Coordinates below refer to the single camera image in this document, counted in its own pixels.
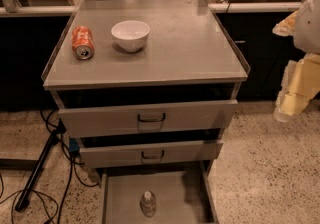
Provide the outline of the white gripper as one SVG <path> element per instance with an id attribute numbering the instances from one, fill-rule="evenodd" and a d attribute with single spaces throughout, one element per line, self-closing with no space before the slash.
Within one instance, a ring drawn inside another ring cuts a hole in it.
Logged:
<path id="1" fill-rule="evenodd" d="M 294 35 L 296 48 L 314 53 L 299 61 L 290 60 L 284 70 L 274 118 L 288 122 L 320 92 L 320 0 L 305 0 L 298 12 L 277 23 L 272 32 L 283 37 Z"/>

